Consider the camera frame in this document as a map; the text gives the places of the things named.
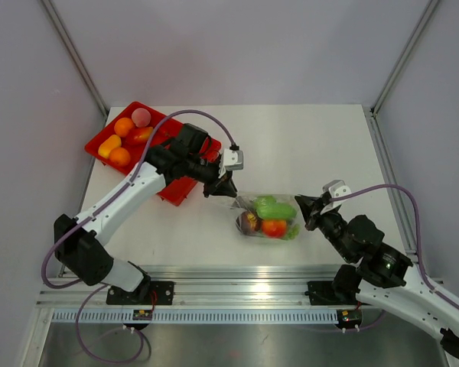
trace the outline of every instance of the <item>plastic bag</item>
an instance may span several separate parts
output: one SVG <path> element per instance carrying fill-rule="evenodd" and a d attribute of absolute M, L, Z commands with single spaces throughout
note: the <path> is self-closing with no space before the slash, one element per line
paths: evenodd
<path fill-rule="evenodd" d="M 218 201 L 233 210 L 234 224 L 243 235 L 283 240 L 299 235 L 300 209 L 292 195 L 240 193 Z"/>

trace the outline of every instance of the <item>red tomato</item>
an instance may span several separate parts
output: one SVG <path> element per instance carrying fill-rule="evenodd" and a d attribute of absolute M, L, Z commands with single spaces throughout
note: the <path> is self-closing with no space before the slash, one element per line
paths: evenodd
<path fill-rule="evenodd" d="M 151 126 L 149 128 L 132 128 L 129 130 L 128 136 L 125 137 L 125 142 L 129 145 L 145 144 L 152 131 Z"/>
<path fill-rule="evenodd" d="M 284 237 L 288 223 L 282 219 L 267 219 L 262 221 L 262 233 L 273 239 Z"/>

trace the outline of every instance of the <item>red plastic bin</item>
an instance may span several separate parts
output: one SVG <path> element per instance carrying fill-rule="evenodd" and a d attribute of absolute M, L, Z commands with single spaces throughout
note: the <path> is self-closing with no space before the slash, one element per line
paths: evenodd
<path fill-rule="evenodd" d="M 144 145 L 137 145 L 133 147 L 131 145 L 124 144 L 124 139 L 122 139 L 122 146 L 126 148 L 131 155 L 131 161 L 125 167 L 113 166 L 108 159 L 99 156 L 98 150 L 99 146 L 105 140 L 107 140 L 107 138 L 110 135 L 115 134 L 114 125 L 116 124 L 117 120 L 123 117 L 131 118 L 131 114 L 134 112 L 135 109 L 138 109 L 139 107 L 147 109 L 151 113 L 151 121 L 149 126 L 152 126 L 153 128 L 165 117 L 163 113 L 151 109 L 140 102 L 133 102 L 129 106 L 127 106 L 125 110 L 119 114 L 119 116 L 113 119 L 112 122 L 108 124 L 101 132 L 99 132 L 99 134 L 97 134 L 92 140 L 90 140 L 85 145 L 85 151 L 88 154 L 91 154 L 98 160 L 102 161 L 104 164 L 107 164 L 112 168 L 118 170 L 125 176 L 127 176 L 129 172 L 131 172 L 132 168 L 139 162 L 143 150 L 145 149 Z M 161 144 L 168 138 L 177 136 L 178 132 L 182 129 L 182 125 L 183 124 L 181 122 L 174 119 L 166 121 L 153 137 L 153 142 L 151 143 L 151 146 Z M 207 149 L 207 144 L 208 142 L 204 143 L 204 146 L 202 147 L 201 151 L 205 151 Z M 208 159 L 209 161 L 215 161 L 218 157 L 220 149 L 221 143 L 215 139 L 212 139 L 210 150 L 203 157 Z M 183 177 L 180 180 L 175 180 L 172 183 L 170 183 L 161 192 L 159 192 L 158 195 L 163 200 L 167 200 L 169 203 L 172 203 L 175 206 L 179 206 L 185 200 L 189 192 L 191 192 L 192 189 L 196 186 L 196 184 L 197 182 L 195 180 L 192 180 L 188 177 Z"/>

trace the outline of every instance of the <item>white wall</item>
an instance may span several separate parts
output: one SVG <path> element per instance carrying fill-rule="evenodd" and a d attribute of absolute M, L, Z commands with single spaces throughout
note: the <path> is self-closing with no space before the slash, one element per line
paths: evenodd
<path fill-rule="evenodd" d="M 56 0 L 111 106 L 370 106 L 427 0 Z"/>
<path fill-rule="evenodd" d="M 79 206 L 102 125 L 35 0 L 0 0 L 0 366 L 17 362 L 53 222 Z"/>
<path fill-rule="evenodd" d="M 459 294 L 459 0 L 441 3 L 379 118 L 420 205 L 428 270 Z"/>

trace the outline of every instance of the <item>tabletop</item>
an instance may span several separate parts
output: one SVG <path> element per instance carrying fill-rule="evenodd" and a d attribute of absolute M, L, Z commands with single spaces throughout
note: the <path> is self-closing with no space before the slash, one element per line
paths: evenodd
<path fill-rule="evenodd" d="M 360 105 L 153 107 L 168 114 L 200 109 L 218 118 L 244 151 L 245 168 L 233 180 L 239 191 L 319 196 L 322 186 L 345 180 L 352 191 L 384 184 L 367 121 Z M 111 108 L 107 123 L 124 108 Z M 198 115 L 177 119 L 197 125 L 229 147 L 224 133 Z M 96 161 L 83 209 L 106 195 L 123 176 Z M 392 204 L 385 190 L 348 200 L 345 220 L 366 214 L 404 252 Z M 179 206 L 153 196 L 133 213 L 106 245 L 114 257 L 137 265 L 305 266 L 343 260 L 319 231 L 301 231 L 292 241 L 255 242 L 238 233 L 235 214 L 205 199 L 199 183 Z"/>

